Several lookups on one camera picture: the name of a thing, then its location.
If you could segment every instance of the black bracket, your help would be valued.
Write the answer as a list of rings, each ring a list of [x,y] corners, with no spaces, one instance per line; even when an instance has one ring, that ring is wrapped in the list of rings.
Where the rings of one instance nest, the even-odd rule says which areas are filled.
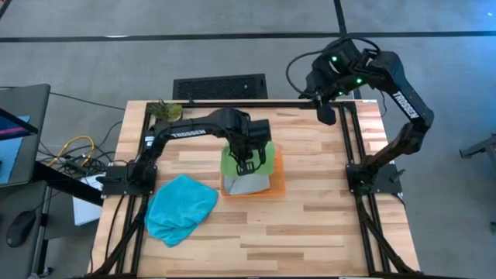
[[[103,198],[109,195],[151,195],[155,190],[157,179],[157,166],[146,172],[146,177],[139,183],[129,179],[136,164],[130,163],[126,166],[112,166],[107,168],[105,177],[97,177],[103,184]]]
[[[357,178],[356,175],[359,167],[360,165],[358,164],[346,165],[346,175],[348,177],[350,192],[358,193],[359,195],[377,193],[397,194],[403,192],[399,177],[405,171],[398,171],[395,164],[384,165],[377,173],[373,184],[365,184]]]

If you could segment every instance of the white paper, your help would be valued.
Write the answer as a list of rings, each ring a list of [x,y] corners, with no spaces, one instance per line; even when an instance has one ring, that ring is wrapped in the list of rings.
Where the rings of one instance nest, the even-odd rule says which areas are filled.
[[[82,178],[81,182],[88,184],[99,191],[102,190],[102,183],[96,181],[97,177],[105,176],[105,174],[97,174],[90,177]],[[102,207],[93,205],[90,202],[83,201],[79,198],[72,197],[74,205],[74,224],[81,226],[96,219],[100,219],[102,214]]]

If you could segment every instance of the teal towel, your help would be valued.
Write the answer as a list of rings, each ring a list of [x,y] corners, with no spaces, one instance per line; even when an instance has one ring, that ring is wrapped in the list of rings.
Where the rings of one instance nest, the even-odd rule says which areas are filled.
[[[215,207],[217,191],[180,175],[162,186],[150,199],[145,217],[148,233],[176,246],[200,224]]]

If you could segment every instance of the gray floor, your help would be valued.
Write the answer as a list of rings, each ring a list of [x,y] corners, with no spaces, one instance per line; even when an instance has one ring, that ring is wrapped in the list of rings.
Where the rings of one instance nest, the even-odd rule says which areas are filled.
[[[494,30],[490,1],[344,0],[350,32]],[[103,36],[177,33],[337,32],[324,0],[13,0],[0,36]],[[270,98],[297,98],[284,79],[294,56],[327,39],[0,43],[0,86],[48,83],[53,91],[124,106],[128,100],[171,98],[175,78],[265,73]],[[407,78],[436,114],[421,152],[397,159],[408,220],[421,268],[428,274],[492,278],[496,274],[496,175],[485,155],[462,160],[459,148],[496,131],[496,37],[374,39],[396,51]],[[311,59],[291,72],[304,84]],[[381,100],[377,91],[364,98]],[[83,134],[101,141],[122,113],[50,97],[42,140],[57,151]],[[406,118],[387,100],[384,124],[393,139]],[[113,131],[106,150],[115,148]],[[52,209],[65,210],[61,205]],[[50,242],[52,278],[84,272],[94,226]],[[66,266],[60,258],[71,255]]]

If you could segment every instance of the wood grain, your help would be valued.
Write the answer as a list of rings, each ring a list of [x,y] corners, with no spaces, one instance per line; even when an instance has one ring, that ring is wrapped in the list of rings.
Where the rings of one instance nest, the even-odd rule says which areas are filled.
[[[117,160],[136,156],[145,106],[146,102],[128,103]],[[356,106],[366,151],[376,152],[387,144],[377,103],[356,102]],[[184,117],[204,116],[213,110],[185,109]],[[270,120],[273,141],[283,153],[286,195],[240,199],[219,196],[212,214],[174,248],[167,248],[145,231],[138,277],[366,275],[357,211],[347,190],[346,150],[339,119],[334,126],[326,126],[313,110],[242,110],[252,119]],[[353,131],[350,115],[347,120]],[[350,136],[358,160],[357,142],[353,133]],[[213,136],[169,142],[157,163],[157,187],[187,174],[219,190],[220,150],[225,142]],[[105,257],[118,200],[107,198],[103,205],[93,249],[96,267]],[[127,201],[125,198],[117,215],[111,249],[122,235]],[[385,236],[405,262],[418,269],[405,209],[390,195],[377,195],[377,203]],[[129,243],[124,271],[129,271],[134,241]],[[373,248],[380,270],[377,247]]]

